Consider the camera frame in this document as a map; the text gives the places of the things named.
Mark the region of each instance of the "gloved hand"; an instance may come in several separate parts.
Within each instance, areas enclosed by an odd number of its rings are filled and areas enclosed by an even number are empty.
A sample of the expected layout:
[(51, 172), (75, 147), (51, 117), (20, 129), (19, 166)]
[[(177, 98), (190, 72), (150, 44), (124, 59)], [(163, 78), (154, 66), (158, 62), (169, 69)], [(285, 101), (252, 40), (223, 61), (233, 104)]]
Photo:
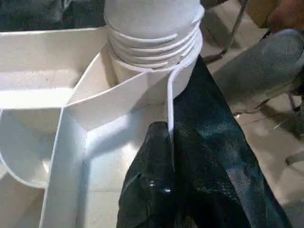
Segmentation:
[(152, 123), (126, 174), (117, 228), (173, 227), (177, 197), (171, 148), (167, 123)]

